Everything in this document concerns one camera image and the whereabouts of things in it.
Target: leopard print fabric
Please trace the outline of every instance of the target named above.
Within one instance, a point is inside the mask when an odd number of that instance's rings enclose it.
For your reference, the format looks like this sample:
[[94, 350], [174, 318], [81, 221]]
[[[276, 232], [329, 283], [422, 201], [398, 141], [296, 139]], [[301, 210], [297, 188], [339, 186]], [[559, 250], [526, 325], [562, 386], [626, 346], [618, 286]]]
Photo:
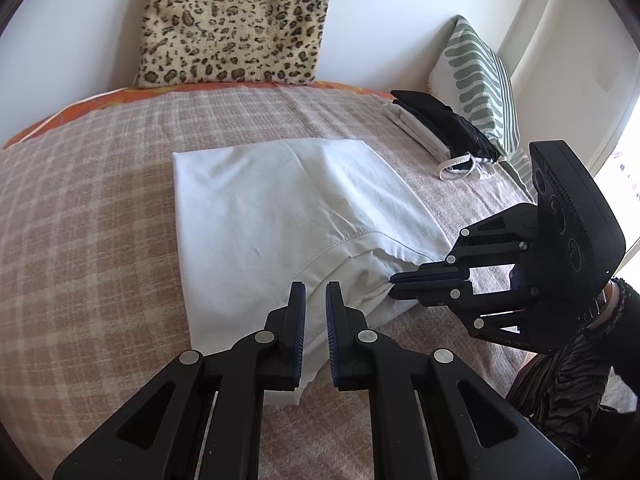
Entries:
[[147, 0], [136, 85], [310, 84], [328, 0]]

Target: metal screw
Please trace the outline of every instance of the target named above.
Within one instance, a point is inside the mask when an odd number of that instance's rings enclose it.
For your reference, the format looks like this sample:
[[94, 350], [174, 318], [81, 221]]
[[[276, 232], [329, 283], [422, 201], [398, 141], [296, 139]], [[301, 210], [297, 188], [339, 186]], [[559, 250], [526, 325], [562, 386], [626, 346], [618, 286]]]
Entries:
[[258, 343], [267, 344], [275, 339], [276, 336], [273, 335], [273, 332], [269, 332], [268, 330], [260, 330], [255, 335], [255, 340]]
[[180, 354], [180, 362], [183, 365], [193, 365], [199, 358], [200, 355], [195, 350], [185, 350]]
[[362, 330], [358, 333], [358, 339], [363, 343], [373, 343], [378, 339], [378, 334], [373, 332], [373, 330]]
[[439, 363], [447, 364], [453, 361], [453, 354], [446, 348], [439, 348], [433, 353], [433, 358]]

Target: black sleeve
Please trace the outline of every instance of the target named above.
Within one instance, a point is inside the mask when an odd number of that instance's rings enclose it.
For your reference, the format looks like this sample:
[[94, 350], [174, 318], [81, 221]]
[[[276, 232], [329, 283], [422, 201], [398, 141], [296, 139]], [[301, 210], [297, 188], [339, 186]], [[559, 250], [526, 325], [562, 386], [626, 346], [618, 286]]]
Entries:
[[640, 295], [624, 280], [614, 278], [620, 300], [611, 318], [597, 330], [585, 330], [598, 352], [623, 381], [640, 396]]

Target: person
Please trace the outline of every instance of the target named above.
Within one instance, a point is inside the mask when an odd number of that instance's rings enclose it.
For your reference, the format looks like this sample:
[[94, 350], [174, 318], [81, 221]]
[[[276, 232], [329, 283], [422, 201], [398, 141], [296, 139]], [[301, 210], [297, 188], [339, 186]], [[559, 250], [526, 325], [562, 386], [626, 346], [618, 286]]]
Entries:
[[640, 295], [620, 278], [602, 294], [600, 315], [555, 354], [528, 361], [506, 399], [582, 480], [640, 478], [640, 412], [601, 405], [611, 367], [640, 395]]

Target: black folded garment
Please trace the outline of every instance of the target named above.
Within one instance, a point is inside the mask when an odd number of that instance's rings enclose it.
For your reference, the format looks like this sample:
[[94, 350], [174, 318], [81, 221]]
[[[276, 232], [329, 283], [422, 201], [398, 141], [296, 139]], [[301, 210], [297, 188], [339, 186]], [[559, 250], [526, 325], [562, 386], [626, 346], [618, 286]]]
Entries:
[[[416, 119], [430, 129], [451, 151], [451, 158], [470, 153], [476, 162], [497, 162], [500, 153], [473, 124], [434, 96], [411, 90], [393, 90], [394, 104], [412, 113]], [[464, 162], [471, 166], [471, 161]]]

